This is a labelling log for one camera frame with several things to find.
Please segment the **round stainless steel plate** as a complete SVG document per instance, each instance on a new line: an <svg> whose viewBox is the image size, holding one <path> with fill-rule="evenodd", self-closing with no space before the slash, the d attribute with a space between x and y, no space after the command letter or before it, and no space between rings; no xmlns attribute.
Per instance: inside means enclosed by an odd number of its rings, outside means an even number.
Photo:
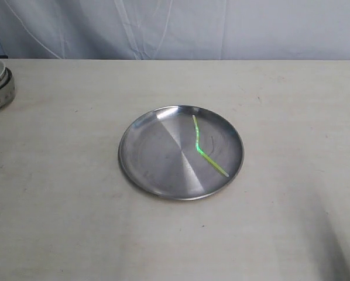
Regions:
<svg viewBox="0 0 350 281"><path fill-rule="evenodd" d="M195 149L192 115L200 148L228 174L217 172ZM134 120L121 137L118 161L137 188L161 198L190 201L211 196L240 172L244 146L235 127L219 114L192 105L171 105Z"/></svg>

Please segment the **green glow stick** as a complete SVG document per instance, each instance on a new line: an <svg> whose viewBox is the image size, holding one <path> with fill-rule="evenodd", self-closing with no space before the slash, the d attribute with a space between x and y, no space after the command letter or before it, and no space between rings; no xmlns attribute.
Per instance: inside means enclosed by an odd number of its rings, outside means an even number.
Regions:
<svg viewBox="0 0 350 281"><path fill-rule="evenodd" d="M195 149L196 151L220 174L225 177L229 177L229 174L214 160L212 160L201 148L200 148L200 130L195 115L192 115L194 129L195 129Z"/></svg>

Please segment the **white backdrop cloth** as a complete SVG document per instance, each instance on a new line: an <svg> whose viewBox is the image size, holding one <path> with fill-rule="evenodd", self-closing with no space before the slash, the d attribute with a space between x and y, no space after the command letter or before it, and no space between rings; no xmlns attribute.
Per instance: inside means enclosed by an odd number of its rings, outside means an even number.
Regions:
<svg viewBox="0 0 350 281"><path fill-rule="evenodd" d="M19 59L350 60L350 1L0 1Z"/></svg>

